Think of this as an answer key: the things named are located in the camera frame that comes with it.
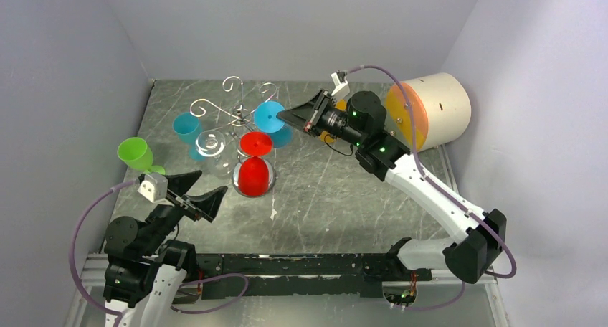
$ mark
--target red plastic cup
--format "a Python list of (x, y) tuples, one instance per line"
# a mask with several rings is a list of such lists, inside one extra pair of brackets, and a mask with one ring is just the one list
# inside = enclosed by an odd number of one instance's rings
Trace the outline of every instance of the red plastic cup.
[(272, 139), (266, 133), (252, 131), (241, 138), (241, 149), (249, 156), (262, 157), (272, 150)]
[(246, 196), (262, 196), (268, 191), (270, 173), (264, 160), (250, 157), (241, 165), (239, 189)]

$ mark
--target table surface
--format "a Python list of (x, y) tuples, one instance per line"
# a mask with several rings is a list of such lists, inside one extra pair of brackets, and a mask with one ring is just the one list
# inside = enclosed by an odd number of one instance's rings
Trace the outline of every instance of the table surface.
[[(262, 83), (244, 82), (246, 108), (255, 108), (267, 97), (268, 93), (259, 93)], [(322, 87), (332, 88), (330, 82), (274, 83), (279, 88), (278, 101), (286, 108), (308, 101)], [(226, 93), (222, 81), (217, 80), (157, 80), (152, 89), (138, 136), (148, 142), (155, 164), (164, 166), (167, 174), (201, 169), (203, 176), (190, 195), (229, 187), (214, 222), (183, 218), (179, 240), (194, 244), (199, 253), (280, 254), (386, 252), (402, 237), (426, 240), (447, 236), (423, 208), (366, 173), (354, 156), (342, 156), (319, 138), (298, 131), (289, 145), (266, 156), (278, 178), (272, 191), (262, 197), (245, 198), (232, 188), (229, 179), (209, 175), (203, 161), (189, 158), (189, 147), (173, 132), (172, 123), (199, 98), (230, 109), (240, 99), (238, 87)], [(382, 99), (389, 88), (388, 84), (351, 83), (351, 92), (370, 90)], [(214, 108), (207, 108), (207, 114), (200, 118), (205, 130), (230, 120)], [(348, 152), (345, 143), (338, 142), (336, 147)], [(232, 152), (236, 160), (234, 142), (226, 152)], [(449, 166), (440, 150), (423, 151), (420, 158), (437, 177), (449, 181)], [(139, 172), (128, 169), (125, 180), (137, 175)], [(137, 194), (133, 186), (119, 194), (113, 218), (127, 215), (143, 220), (153, 208), (154, 204)]]

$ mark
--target green plastic cup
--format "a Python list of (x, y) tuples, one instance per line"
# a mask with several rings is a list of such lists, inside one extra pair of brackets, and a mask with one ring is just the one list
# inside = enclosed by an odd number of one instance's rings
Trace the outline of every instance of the green plastic cup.
[(152, 150), (143, 138), (131, 137), (125, 139), (117, 150), (118, 158), (127, 166), (136, 171), (165, 174), (165, 169), (161, 166), (153, 166), (154, 157)]

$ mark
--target blue cup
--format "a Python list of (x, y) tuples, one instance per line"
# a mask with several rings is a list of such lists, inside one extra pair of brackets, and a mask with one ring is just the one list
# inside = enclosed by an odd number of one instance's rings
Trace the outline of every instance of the blue cup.
[(177, 134), (182, 142), (190, 146), (189, 155), (195, 161), (205, 159), (196, 150), (196, 137), (203, 132), (203, 127), (197, 117), (190, 113), (182, 113), (173, 120), (173, 131)]
[(276, 101), (260, 103), (253, 113), (253, 122), (263, 133), (279, 132), (285, 122), (277, 118), (277, 114), (285, 108)]
[(277, 132), (267, 133), (272, 139), (273, 148), (282, 148), (291, 142), (292, 132), (291, 127), (285, 125)]

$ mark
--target white wall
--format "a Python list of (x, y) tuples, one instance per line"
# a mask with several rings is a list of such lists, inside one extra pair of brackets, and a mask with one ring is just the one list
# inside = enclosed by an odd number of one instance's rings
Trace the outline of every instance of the white wall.
[(436, 73), (477, 0), (109, 1), (151, 77), (328, 80)]
[(443, 65), (473, 107), (459, 188), (508, 216), (513, 326), (608, 321), (606, 1), (479, 0)]
[[(61, 326), (77, 217), (123, 178), (116, 157), (149, 93), (105, 0), (0, 0), (0, 326)], [(98, 250), (114, 199), (90, 215)]]

